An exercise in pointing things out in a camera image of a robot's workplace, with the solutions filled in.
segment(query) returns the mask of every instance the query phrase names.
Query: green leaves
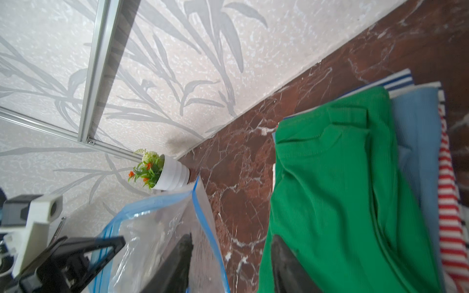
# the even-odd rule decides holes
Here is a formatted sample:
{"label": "green leaves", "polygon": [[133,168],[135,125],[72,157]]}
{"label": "green leaves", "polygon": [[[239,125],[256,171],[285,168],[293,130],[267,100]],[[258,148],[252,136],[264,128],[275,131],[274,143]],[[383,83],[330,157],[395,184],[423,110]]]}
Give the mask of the green leaves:
{"label": "green leaves", "polygon": [[133,169],[134,175],[129,177],[129,180],[133,179],[134,182],[137,179],[142,178],[144,186],[148,186],[149,189],[156,185],[161,172],[163,171],[164,159],[160,157],[154,151],[147,151],[146,149],[136,150],[135,153],[143,154],[142,162],[138,163]]}

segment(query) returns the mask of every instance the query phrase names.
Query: green ribbed fabric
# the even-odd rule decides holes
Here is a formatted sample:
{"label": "green ribbed fabric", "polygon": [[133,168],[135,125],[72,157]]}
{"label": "green ribbed fabric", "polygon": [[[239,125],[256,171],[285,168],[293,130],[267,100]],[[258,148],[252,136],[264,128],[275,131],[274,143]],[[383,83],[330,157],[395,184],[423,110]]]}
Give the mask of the green ribbed fabric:
{"label": "green ribbed fabric", "polygon": [[384,88],[282,121],[276,160],[259,293],[274,292],[274,234],[325,293],[441,291]]}

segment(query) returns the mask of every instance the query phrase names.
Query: striped fabric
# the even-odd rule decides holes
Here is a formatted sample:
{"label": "striped fabric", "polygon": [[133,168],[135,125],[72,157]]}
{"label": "striped fabric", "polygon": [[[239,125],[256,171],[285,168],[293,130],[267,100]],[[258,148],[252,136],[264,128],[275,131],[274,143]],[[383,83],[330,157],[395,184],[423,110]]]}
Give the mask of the striped fabric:
{"label": "striped fabric", "polygon": [[[394,73],[393,75],[390,75],[388,77],[380,79],[380,80],[378,80],[374,83],[370,83],[370,84],[364,85],[362,87],[359,87],[356,90],[350,91],[350,92],[338,97],[337,99],[341,99],[341,98],[345,98],[345,97],[354,95],[356,93],[359,93],[361,91],[370,89],[370,88],[375,87],[375,86],[384,87],[389,92],[390,97],[396,97],[398,95],[395,95],[394,92],[399,92],[399,90],[402,89],[402,88],[409,87],[409,86],[413,87],[415,85],[414,85],[414,80],[412,79],[412,74],[410,73],[410,69],[404,69],[402,71],[399,71],[398,73]],[[311,108],[311,109],[308,109],[308,110],[304,110],[304,111],[295,113],[293,115],[285,117],[284,119],[313,111],[316,108],[317,107],[314,107],[314,108]]]}
{"label": "striped fabric", "polygon": [[461,224],[459,192],[456,187],[449,138],[446,133],[445,105],[439,105],[441,147],[439,152],[438,204],[440,250],[443,268],[454,281],[458,292],[469,292],[469,262]]}

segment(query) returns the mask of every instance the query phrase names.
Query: brown marble surface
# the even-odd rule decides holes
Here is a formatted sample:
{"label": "brown marble surface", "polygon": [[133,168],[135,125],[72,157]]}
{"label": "brown marble surface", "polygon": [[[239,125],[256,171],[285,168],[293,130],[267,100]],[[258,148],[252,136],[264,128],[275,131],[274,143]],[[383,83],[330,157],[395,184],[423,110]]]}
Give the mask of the brown marble surface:
{"label": "brown marble surface", "polygon": [[191,176],[202,176],[232,292],[257,290],[277,123],[405,68],[416,84],[442,82],[454,168],[469,205],[469,1],[409,0],[181,159]]}

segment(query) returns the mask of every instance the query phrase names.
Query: small potted plant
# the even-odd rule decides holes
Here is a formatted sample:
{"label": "small potted plant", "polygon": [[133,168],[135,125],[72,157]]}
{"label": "small potted plant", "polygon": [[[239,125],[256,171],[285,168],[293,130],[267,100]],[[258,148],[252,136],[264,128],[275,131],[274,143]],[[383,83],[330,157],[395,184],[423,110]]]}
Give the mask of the small potted plant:
{"label": "small potted plant", "polygon": [[129,173],[129,181],[142,178],[144,186],[149,189],[173,190],[187,184],[189,169],[172,157],[158,155],[154,151],[139,149],[142,161]]}

